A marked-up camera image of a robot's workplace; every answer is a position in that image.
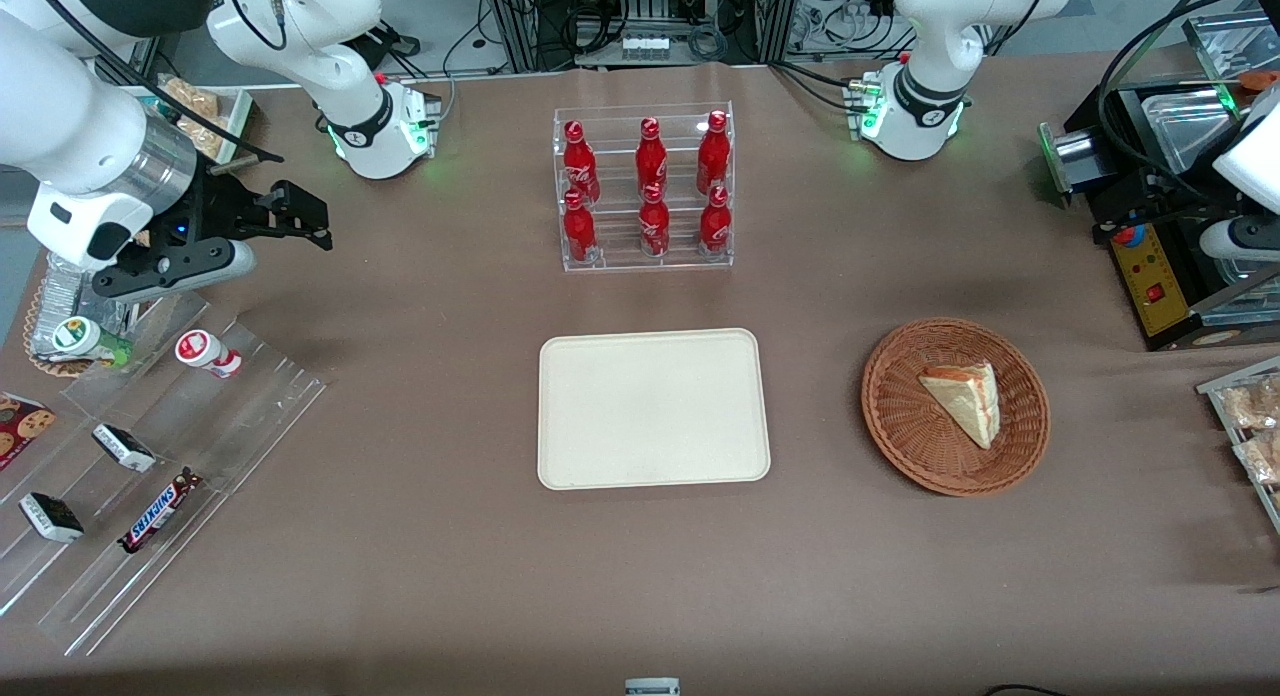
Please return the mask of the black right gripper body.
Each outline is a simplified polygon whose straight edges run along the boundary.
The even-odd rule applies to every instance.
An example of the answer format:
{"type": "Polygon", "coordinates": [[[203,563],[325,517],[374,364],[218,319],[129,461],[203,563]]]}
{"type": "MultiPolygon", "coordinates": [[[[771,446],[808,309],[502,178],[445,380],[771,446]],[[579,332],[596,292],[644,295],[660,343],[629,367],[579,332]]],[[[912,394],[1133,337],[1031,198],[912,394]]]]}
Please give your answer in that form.
{"type": "Polygon", "coordinates": [[[186,242],[214,237],[246,241],[262,235],[269,226],[268,209],[257,203],[260,194],[247,189],[237,177],[198,171],[188,196],[186,242]]]}

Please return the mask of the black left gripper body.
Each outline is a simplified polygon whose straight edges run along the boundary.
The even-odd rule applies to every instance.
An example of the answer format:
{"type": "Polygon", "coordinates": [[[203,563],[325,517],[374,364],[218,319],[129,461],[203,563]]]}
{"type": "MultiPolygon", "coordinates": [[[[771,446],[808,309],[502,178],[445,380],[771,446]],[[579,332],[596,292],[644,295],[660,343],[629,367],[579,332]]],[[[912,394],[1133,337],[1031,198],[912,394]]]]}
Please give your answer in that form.
{"type": "Polygon", "coordinates": [[[1165,166],[1160,178],[1164,186],[1160,223],[1179,219],[1224,223],[1242,216],[1240,191],[1216,171],[1212,160],[1196,160],[1184,171],[1165,166]]]}

